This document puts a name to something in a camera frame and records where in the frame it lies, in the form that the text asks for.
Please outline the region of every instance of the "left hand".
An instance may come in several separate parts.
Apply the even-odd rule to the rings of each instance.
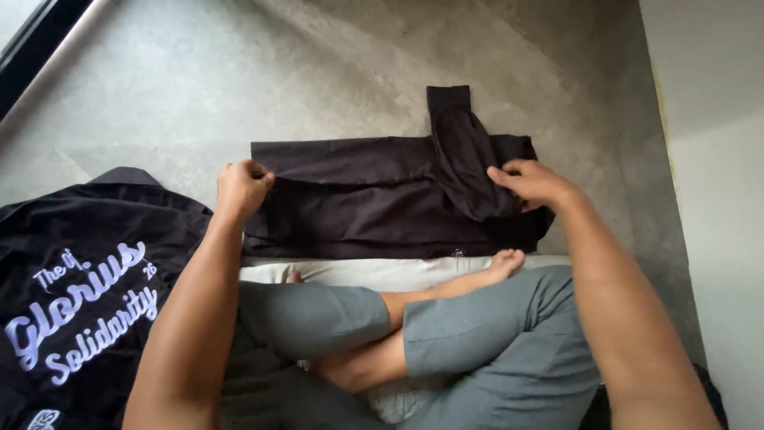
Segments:
[[[218,176],[218,200],[215,212],[244,220],[265,200],[276,175],[253,160],[226,163]]]

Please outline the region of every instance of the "black window frame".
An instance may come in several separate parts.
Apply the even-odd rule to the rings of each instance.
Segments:
[[[42,0],[0,54],[0,122],[93,0]]]

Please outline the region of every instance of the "forearm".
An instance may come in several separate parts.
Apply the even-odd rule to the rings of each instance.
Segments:
[[[241,231],[235,217],[212,217],[151,329],[125,429],[171,428],[174,415],[195,417],[194,428],[216,426],[236,319]]]
[[[698,419],[696,424],[715,428],[681,341],[634,258],[586,197],[567,202],[561,216],[581,325],[608,386],[615,422],[621,405],[640,402],[645,396],[660,402],[664,396],[671,400],[667,407],[679,406],[687,412],[668,411],[667,416],[684,415],[683,419]],[[628,418],[622,418],[635,425],[639,417],[625,413]]]

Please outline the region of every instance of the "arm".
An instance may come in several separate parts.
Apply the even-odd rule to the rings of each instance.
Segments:
[[[253,179],[256,172],[264,176]],[[252,160],[223,168],[215,215],[151,328],[124,430],[218,428],[244,219],[262,204],[273,180],[273,173]]]
[[[661,301],[586,196],[536,161],[510,161],[488,175],[526,200],[525,210],[549,206],[561,217],[581,326],[607,385],[613,427],[718,429]]]

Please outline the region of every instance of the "person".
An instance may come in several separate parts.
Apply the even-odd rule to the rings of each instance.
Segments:
[[[524,255],[505,250],[421,292],[239,285],[244,220],[275,177],[252,160],[226,165],[206,235],[154,322],[123,428],[573,429],[600,380],[614,428],[719,428],[661,302],[584,193],[536,161],[487,174],[523,210],[558,214],[571,267],[512,275]],[[460,378],[397,425],[352,394],[430,374]]]

